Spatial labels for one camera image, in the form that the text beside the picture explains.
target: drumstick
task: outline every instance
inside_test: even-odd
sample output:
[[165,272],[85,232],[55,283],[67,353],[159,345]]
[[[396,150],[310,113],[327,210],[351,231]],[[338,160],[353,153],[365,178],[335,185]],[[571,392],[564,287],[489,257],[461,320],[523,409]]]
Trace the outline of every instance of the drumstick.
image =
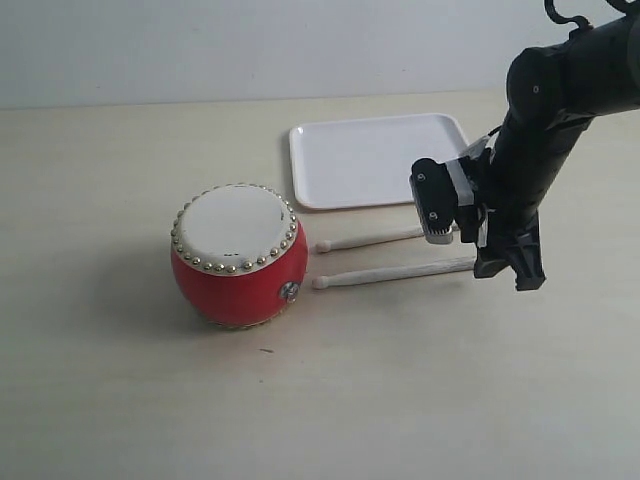
[[327,277],[316,277],[312,286],[316,290],[324,290],[329,287],[344,287],[348,285],[364,285],[367,283],[388,282],[390,280],[402,280],[405,278],[428,277],[445,273],[464,272],[473,270],[475,257],[460,257],[426,265],[376,268],[373,270],[361,270],[355,272],[340,273]]
[[[458,226],[454,224],[453,229],[454,231],[457,231]],[[396,240],[406,240],[408,238],[417,238],[422,236],[424,236],[424,231],[422,230],[422,227],[418,225],[388,230],[381,233],[373,233],[370,235],[360,235],[344,240],[324,240],[316,244],[316,251],[318,253],[328,253],[332,250],[347,250],[350,248],[365,247],[367,245],[395,242]]]

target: red drum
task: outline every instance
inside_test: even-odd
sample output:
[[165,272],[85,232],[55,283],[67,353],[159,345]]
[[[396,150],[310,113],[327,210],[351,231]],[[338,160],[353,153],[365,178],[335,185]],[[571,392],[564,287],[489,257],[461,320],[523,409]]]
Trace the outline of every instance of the red drum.
[[209,322],[251,327],[295,301],[307,241],[293,208],[273,190],[238,184],[204,192],[178,212],[171,237],[178,286]]

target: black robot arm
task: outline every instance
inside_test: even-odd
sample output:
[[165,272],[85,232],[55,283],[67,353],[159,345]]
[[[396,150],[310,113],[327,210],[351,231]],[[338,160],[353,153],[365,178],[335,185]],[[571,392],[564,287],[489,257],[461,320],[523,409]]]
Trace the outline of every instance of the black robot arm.
[[640,108],[640,1],[606,1],[624,16],[594,28],[584,17],[562,17],[545,0],[554,22],[578,28],[565,43],[527,48],[513,61],[503,124],[460,158],[412,166],[427,240],[451,243],[455,221],[461,241],[476,244],[476,278],[511,267],[517,290],[540,288],[540,203],[595,117]]

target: white tray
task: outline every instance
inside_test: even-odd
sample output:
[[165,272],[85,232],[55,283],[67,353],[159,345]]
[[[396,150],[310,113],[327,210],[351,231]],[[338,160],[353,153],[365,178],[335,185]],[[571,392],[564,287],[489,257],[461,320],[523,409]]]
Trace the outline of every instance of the white tray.
[[413,163],[456,158],[468,140],[455,118],[431,113],[304,124],[289,144],[298,202],[338,209],[413,202]]

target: table surface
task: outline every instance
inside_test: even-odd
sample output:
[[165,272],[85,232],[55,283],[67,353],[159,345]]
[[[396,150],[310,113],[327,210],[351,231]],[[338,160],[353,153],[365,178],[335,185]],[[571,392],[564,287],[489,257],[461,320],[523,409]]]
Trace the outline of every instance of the table surface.
[[[0,477],[631,479],[640,471],[637,114],[599,119],[541,208],[547,283],[469,273],[313,291],[315,275],[472,254],[407,240],[312,255],[298,302],[202,325],[169,265],[207,186],[292,196],[300,123],[443,112],[502,91],[0,112]],[[310,242],[412,206],[302,212]]]

